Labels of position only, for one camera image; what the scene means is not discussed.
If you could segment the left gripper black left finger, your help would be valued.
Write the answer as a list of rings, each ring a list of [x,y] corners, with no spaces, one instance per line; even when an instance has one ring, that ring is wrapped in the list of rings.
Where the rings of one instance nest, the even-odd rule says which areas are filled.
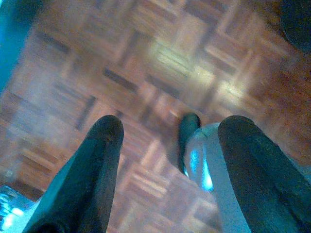
[[[106,233],[124,137],[116,116],[103,116],[56,174],[23,233]]]

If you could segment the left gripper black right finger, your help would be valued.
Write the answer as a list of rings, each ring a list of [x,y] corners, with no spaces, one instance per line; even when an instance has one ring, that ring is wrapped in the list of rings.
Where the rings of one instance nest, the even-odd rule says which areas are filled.
[[[229,178],[251,233],[311,233],[311,183],[249,118],[218,128]]]

